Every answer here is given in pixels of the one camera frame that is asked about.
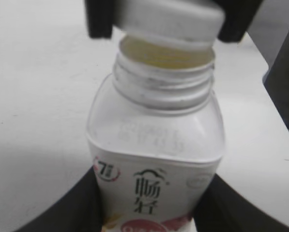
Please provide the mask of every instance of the white bottle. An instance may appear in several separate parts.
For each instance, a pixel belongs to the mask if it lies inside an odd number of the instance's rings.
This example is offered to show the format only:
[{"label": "white bottle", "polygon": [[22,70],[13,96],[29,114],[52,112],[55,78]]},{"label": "white bottle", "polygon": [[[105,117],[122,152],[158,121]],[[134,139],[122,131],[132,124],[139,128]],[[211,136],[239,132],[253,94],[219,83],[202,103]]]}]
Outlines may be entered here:
[{"label": "white bottle", "polygon": [[[143,7],[150,1],[131,2]],[[148,5],[156,8],[155,2]],[[223,21],[218,7],[201,7]],[[87,128],[106,217],[103,231],[189,231],[191,213],[225,150],[212,90],[214,38],[182,42],[165,39],[161,32],[138,39],[139,31],[148,34],[148,27],[131,28],[129,24],[132,36],[122,40],[113,74],[95,97]]]}]

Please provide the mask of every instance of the bottle shoulder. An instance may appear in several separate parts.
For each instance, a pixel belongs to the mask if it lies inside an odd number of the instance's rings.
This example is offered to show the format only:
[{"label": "bottle shoulder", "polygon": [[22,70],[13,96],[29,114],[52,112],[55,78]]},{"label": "bottle shoulder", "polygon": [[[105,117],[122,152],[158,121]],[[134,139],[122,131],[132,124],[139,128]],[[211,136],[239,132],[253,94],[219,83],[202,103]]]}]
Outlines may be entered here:
[{"label": "bottle shoulder", "polygon": [[197,111],[163,114],[120,95],[111,77],[93,103],[87,135],[107,151],[173,160],[208,162],[224,153],[223,123],[214,97]]}]

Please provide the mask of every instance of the bottle label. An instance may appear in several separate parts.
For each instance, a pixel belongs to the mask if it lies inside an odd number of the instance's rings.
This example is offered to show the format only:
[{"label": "bottle label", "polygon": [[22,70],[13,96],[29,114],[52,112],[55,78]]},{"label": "bottle label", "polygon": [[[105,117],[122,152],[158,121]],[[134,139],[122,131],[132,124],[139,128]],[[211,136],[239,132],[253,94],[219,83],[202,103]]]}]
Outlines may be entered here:
[{"label": "bottle label", "polygon": [[90,143],[105,213],[103,232],[181,232],[220,160],[185,163],[117,154]]}]

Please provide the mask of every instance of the white bottle cap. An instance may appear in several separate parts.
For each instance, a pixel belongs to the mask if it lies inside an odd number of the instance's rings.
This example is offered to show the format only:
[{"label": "white bottle cap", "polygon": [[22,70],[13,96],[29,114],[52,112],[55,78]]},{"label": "white bottle cap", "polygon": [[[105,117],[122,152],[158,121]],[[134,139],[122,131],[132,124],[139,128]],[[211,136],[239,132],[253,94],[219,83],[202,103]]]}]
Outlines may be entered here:
[{"label": "white bottle cap", "polygon": [[116,0],[114,24],[131,36],[182,50],[212,47],[225,19],[211,0]]}]

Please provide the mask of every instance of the bottle neck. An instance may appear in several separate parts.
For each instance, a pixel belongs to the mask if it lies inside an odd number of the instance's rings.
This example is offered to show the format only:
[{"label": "bottle neck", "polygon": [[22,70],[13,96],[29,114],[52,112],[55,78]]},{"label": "bottle neck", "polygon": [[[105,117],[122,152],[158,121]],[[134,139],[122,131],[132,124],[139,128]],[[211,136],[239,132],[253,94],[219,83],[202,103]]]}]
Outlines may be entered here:
[{"label": "bottle neck", "polygon": [[114,65],[114,86],[125,98],[159,110],[184,110],[202,106],[208,101],[213,85],[212,50],[205,58],[203,52],[200,52],[200,57],[193,52],[193,61],[189,58],[187,62],[189,67],[180,68],[186,67],[187,60],[182,54],[178,56],[176,51],[167,51],[165,56],[156,49],[152,50],[152,55],[149,47],[131,49],[136,51],[136,56],[128,53],[121,44]]}]

